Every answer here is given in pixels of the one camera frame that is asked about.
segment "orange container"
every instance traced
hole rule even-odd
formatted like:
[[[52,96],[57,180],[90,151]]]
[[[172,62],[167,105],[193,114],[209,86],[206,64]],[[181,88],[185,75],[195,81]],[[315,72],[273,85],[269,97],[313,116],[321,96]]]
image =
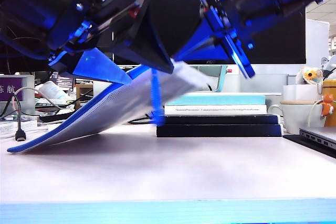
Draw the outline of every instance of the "orange container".
[[[334,100],[336,100],[336,80],[326,80],[323,82],[323,95],[332,94]],[[326,127],[336,126],[336,103],[331,103],[334,107],[334,113],[332,115],[327,116],[326,123],[324,124]]]

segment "book spine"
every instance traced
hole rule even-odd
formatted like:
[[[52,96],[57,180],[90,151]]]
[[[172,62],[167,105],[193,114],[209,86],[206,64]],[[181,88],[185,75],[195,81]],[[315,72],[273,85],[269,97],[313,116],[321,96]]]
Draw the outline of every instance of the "book spine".
[[[166,105],[165,115],[265,115],[266,105]]]
[[[279,124],[278,115],[167,115],[165,124]]]
[[[263,95],[199,95],[184,96],[168,102],[166,105],[264,105]]]
[[[282,136],[281,124],[185,125],[156,128],[157,137],[262,137]]]

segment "mug lid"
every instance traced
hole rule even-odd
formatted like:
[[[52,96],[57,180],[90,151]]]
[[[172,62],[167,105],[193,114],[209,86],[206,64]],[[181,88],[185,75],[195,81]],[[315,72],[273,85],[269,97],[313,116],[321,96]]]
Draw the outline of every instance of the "mug lid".
[[[283,100],[280,104],[284,105],[313,105],[316,101],[312,100]]]

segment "light blue book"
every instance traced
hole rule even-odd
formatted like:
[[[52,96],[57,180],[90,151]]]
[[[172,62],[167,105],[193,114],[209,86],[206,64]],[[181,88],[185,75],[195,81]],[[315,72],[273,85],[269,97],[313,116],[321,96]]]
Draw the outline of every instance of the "light blue book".
[[[255,93],[193,92],[165,105],[264,105],[265,96]]]

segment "ceiling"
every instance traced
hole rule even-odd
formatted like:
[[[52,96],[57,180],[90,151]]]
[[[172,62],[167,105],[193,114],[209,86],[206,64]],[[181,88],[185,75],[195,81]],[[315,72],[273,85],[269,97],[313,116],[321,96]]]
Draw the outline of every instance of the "ceiling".
[[[336,35],[336,0],[324,0],[321,4],[307,7],[307,18],[329,22],[330,35]]]
[[[336,35],[336,0],[324,0],[322,4],[310,4],[307,7],[307,18],[329,22],[330,35]]]

